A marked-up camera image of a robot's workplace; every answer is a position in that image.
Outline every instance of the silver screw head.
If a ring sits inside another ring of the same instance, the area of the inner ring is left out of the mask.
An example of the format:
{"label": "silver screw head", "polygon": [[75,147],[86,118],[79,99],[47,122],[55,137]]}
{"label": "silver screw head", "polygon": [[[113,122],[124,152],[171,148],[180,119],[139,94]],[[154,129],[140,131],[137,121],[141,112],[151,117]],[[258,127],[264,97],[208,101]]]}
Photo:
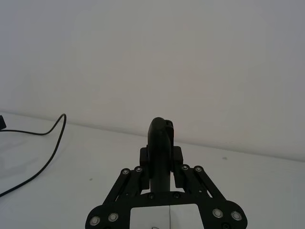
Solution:
{"label": "silver screw head", "polygon": [[222,218],[224,216],[223,212],[218,209],[218,208],[215,208],[213,210],[213,215],[216,217],[216,218]]}
{"label": "silver screw head", "polygon": [[231,213],[231,216],[233,219],[237,220],[237,221],[241,221],[242,220],[242,214],[240,214],[238,211],[233,211]]}
{"label": "silver screw head", "polygon": [[108,216],[108,221],[114,222],[114,221],[116,221],[118,218],[119,218],[118,213],[111,213],[111,214]]}
{"label": "silver screw head", "polygon": [[129,171],[128,171],[127,169],[124,169],[124,170],[122,171],[122,173],[123,173],[123,174],[128,174]]}
{"label": "silver screw head", "polygon": [[90,224],[91,226],[95,226],[95,225],[98,225],[98,224],[100,223],[100,221],[101,221],[100,217],[98,217],[98,216],[93,216],[93,217],[90,219],[89,224]]}
{"label": "silver screw head", "polygon": [[196,170],[197,172],[201,172],[201,171],[202,171],[202,169],[201,169],[200,167],[196,167],[195,170]]}

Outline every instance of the white wall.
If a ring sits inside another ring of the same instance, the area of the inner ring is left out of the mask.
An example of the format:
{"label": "white wall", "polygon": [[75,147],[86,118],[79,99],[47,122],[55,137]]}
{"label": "white wall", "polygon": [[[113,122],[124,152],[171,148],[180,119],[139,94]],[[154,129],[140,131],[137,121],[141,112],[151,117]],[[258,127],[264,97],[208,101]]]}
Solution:
{"label": "white wall", "polygon": [[0,109],[305,161],[305,1],[3,0]]}

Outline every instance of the black cable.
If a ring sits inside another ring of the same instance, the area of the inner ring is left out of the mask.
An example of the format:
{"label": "black cable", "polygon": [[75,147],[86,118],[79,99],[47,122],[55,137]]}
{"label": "black cable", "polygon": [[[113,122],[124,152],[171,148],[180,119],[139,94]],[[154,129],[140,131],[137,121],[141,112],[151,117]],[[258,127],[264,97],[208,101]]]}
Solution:
{"label": "black cable", "polygon": [[27,183],[29,183],[30,181],[32,181],[33,179],[35,179],[40,173],[43,172],[43,170],[49,165],[49,163],[52,161],[52,159],[54,158],[56,152],[57,152],[57,149],[58,149],[58,146],[61,142],[61,138],[62,138],[62,134],[65,130],[65,126],[66,126],[66,122],[67,122],[67,115],[66,114],[62,114],[58,119],[57,121],[55,122],[54,126],[46,133],[35,133],[35,132],[29,132],[29,131],[23,131],[23,130],[0,130],[0,132],[18,132],[18,133],[25,133],[25,134],[30,134],[30,135],[47,135],[49,133],[52,132],[52,130],[57,126],[58,122],[63,118],[63,123],[62,123],[62,128],[61,128],[61,133],[59,134],[59,137],[58,137],[58,140],[57,140],[57,143],[56,143],[56,146],[55,146],[55,149],[54,149],[54,152],[52,153],[51,157],[49,158],[49,160],[47,161],[47,163],[42,167],[41,170],[39,170],[35,175],[33,175],[32,177],[30,177],[29,179],[27,179],[26,181],[22,182],[21,184],[18,184],[16,185],[15,187],[12,187],[11,189],[3,192],[0,194],[0,197],[12,192],[12,191],[15,191],[16,189],[26,185]]}

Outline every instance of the white table surface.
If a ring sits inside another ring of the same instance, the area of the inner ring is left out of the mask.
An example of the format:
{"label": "white table surface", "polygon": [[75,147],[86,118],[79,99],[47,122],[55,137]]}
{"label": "white table surface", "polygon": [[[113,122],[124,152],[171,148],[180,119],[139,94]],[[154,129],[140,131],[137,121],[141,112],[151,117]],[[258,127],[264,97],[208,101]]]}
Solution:
{"label": "white table surface", "polygon": [[[2,115],[8,129],[44,132],[54,123]],[[60,128],[49,136],[0,133],[0,192],[44,165]],[[138,165],[140,148],[146,143],[146,137],[67,125],[58,153],[46,170],[0,198],[0,228],[83,229],[88,213],[104,201],[120,170]],[[304,228],[305,163],[176,145],[182,147],[186,164],[202,165],[223,195],[243,208],[248,229]]]}

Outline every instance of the black wire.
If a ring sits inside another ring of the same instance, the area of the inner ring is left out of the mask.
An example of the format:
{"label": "black wire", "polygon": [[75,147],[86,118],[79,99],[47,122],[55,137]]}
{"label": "black wire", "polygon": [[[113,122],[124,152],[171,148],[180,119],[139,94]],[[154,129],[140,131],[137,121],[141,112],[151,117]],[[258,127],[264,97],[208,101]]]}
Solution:
{"label": "black wire", "polygon": [[0,132],[18,132],[18,133],[25,133],[25,134],[30,134],[30,135],[47,135],[49,133],[52,132],[52,130],[57,126],[58,122],[63,118],[63,123],[62,123],[62,128],[61,128],[61,133],[59,134],[59,137],[58,137],[58,140],[57,140],[57,143],[56,143],[56,146],[55,146],[55,149],[54,149],[54,152],[52,153],[51,157],[49,158],[49,160],[47,161],[47,163],[42,167],[41,170],[39,170],[35,175],[33,175],[32,177],[30,177],[29,179],[27,179],[26,181],[22,182],[21,184],[18,184],[16,185],[15,187],[12,187],[11,189],[3,192],[0,194],[0,197],[12,192],[12,191],[15,191],[16,189],[26,185],[27,183],[29,183],[30,181],[32,181],[33,179],[35,179],[40,173],[43,172],[43,170],[49,165],[49,163],[52,161],[52,159],[54,158],[56,152],[57,152],[57,149],[58,149],[58,146],[61,142],[61,138],[62,138],[62,134],[65,130],[65,126],[66,126],[66,122],[67,122],[67,115],[66,114],[62,114],[58,119],[57,121],[55,122],[54,126],[46,133],[35,133],[35,132],[29,132],[29,131],[23,131],[23,130],[0,130]]}

